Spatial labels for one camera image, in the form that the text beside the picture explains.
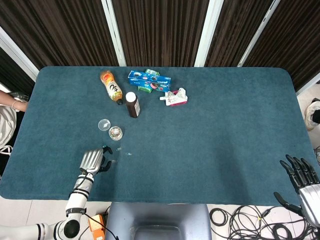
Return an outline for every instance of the person's arm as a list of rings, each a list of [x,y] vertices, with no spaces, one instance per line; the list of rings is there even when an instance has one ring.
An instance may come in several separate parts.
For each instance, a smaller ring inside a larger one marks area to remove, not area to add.
[[[9,94],[7,94],[1,90],[0,90],[0,104],[15,108],[15,109],[17,109],[19,111],[23,111],[23,112],[25,112],[28,107],[27,102],[22,102],[20,100],[16,100],[12,96],[10,96]]]

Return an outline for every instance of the floor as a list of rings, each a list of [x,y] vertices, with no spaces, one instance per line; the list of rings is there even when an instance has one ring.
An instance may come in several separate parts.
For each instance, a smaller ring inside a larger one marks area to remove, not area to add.
[[[305,108],[310,104],[311,100],[315,97],[320,99],[320,84],[314,85],[312,88],[303,92],[298,96],[298,101],[300,104],[301,112],[304,113]],[[310,140],[313,147],[320,145],[320,127],[315,128],[313,131],[309,132]],[[54,224],[65,218],[65,206],[67,201],[64,200],[8,200],[0,197],[0,225],[3,226],[24,226],[32,225],[36,223],[47,223]],[[97,213],[103,213],[110,202],[88,202],[87,213],[93,216]],[[232,213],[238,206],[236,205],[214,205],[208,204],[208,210],[213,208],[222,208],[229,213]],[[259,206],[258,209],[262,212],[268,207]],[[244,209],[246,213],[255,215],[252,210]],[[213,219],[217,222],[223,221],[223,215],[219,212],[213,215]],[[258,220],[256,217],[251,217],[252,221],[256,223]],[[289,212],[283,207],[274,208],[269,215],[266,216],[265,220],[268,223],[280,223],[280,222],[292,222],[301,219],[298,215]],[[241,219],[243,224],[247,227],[252,227],[248,219]],[[83,216],[81,219],[81,232],[87,228],[88,218]],[[212,229],[216,231],[219,235],[228,236],[228,225],[225,226],[214,226],[211,225]],[[289,223],[286,225],[291,231],[293,237],[297,237],[303,230],[304,224],[302,222]],[[273,238],[272,234],[268,230],[262,232],[262,236],[266,238]],[[92,240],[92,234],[87,230],[81,238],[82,240]],[[222,240],[221,236],[212,233],[212,239]]]

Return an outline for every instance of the teal felt surface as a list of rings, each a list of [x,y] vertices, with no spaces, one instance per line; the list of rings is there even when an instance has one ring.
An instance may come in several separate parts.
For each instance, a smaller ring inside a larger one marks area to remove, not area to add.
[[[163,92],[138,91],[130,70],[151,68],[186,89],[188,103],[165,106]],[[140,116],[108,97],[100,72],[133,91]],[[123,130],[120,141],[98,129]],[[43,68],[0,181],[9,199],[66,200],[85,150],[113,148],[111,169],[94,180],[90,201],[277,205],[298,198],[279,160],[316,166],[289,74],[280,68]]]

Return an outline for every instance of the robotic hand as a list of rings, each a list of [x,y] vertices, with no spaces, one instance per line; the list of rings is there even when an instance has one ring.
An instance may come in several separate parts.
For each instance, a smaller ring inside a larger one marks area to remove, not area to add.
[[[86,202],[97,173],[106,172],[111,166],[111,161],[102,166],[106,160],[104,153],[112,154],[108,146],[89,150],[84,153],[80,165],[81,175],[75,182],[69,200],[65,207],[66,220],[53,225],[45,223],[8,227],[0,226],[0,240],[71,240],[80,231],[80,218],[86,213]]]
[[[280,161],[289,175],[295,192],[300,199],[301,207],[289,204],[278,192],[274,192],[277,201],[289,211],[305,217],[306,220],[318,229],[320,233],[320,181],[314,168],[303,158],[298,159],[289,155],[285,156],[291,163]]]

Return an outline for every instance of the dark curtain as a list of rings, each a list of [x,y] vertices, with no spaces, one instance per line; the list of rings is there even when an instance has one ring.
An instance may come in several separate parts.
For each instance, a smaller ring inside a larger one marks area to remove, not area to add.
[[[320,1],[281,0],[244,66],[278,67],[299,90],[320,72]]]
[[[273,0],[224,0],[206,67],[236,67]]]
[[[209,0],[113,0],[128,66],[193,67]]]
[[[12,92],[31,94],[35,82],[0,48],[0,82]]]
[[[1,0],[0,26],[38,69],[118,65],[101,0]]]

